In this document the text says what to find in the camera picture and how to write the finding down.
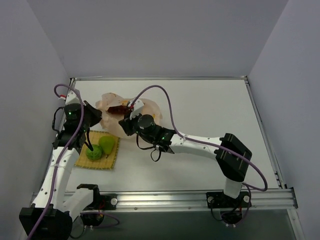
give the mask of translucent bag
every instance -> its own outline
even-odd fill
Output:
[[[97,101],[95,107],[102,111],[102,120],[100,121],[100,124],[103,129],[106,129],[110,134],[119,138],[129,139],[132,137],[127,136],[118,123],[120,120],[124,119],[125,112],[127,111],[126,106],[131,99],[132,98],[122,98],[112,92],[102,95],[102,100]],[[162,114],[159,106],[149,99],[140,98],[140,100],[144,103],[141,114],[153,116],[155,124],[160,125]]]

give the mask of green fruit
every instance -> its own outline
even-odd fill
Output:
[[[86,149],[85,155],[90,160],[99,160],[102,156],[102,149],[97,144],[92,144],[93,151],[91,151],[89,148]]]
[[[111,154],[112,149],[115,146],[115,139],[112,136],[102,136],[99,139],[99,146],[102,148],[103,152],[107,155]]]

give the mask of white table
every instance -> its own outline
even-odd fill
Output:
[[[133,98],[154,84],[167,90],[178,130],[202,137],[234,134],[252,151],[251,161],[263,172],[269,189],[279,188],[244,80],[79,80],[75,88],[95,106],[102,94]],[[142,97],[159,105],[161,125],[172,128],[164,93],[153,88]],[[97,124],[92,129],[102,127]],[[251,167],[245,181],[264,186]],[[74,192],[81,183],[97,184],[102,192],[221,190],[225,177],[216,161],[190,154],[164,153],[159,162],[153,162],[150,152],[138,149],[133,138],[120,141],[113,170],[74,167],[66,191]]]

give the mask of woven placemat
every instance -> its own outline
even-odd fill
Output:
[[[83,145],[80,156],[74,164],[76,167],[96,170],[112,170],[114,168],[117,160],[120,139],[117,136],[111,135],[110,133],[105,131],[91,130],[89,133],[91,144],[98,145],[99,139],[103,136],[111,136],[114,138],[115,143],[111,154],[107,156],[103,153],[101,159],[92,161],[86,156],[86,150],[88,149],[88,147],[86,145]]]

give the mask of screw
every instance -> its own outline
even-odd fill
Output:
[[[110,203],[111,203],[111,205],[115,206],[115,205],[117,205],[117,203],[118,203],[118,199],[112,198],[112,199],[110,200]]]
[[[215,202],[213,196],[208,197],[208,198],[207,198],[207,201],[208,201],[208,203],[214,203],[214,202]]]
[[[243,201],[245,201],[246,203],[249,203],[249,196],[244,196]]]

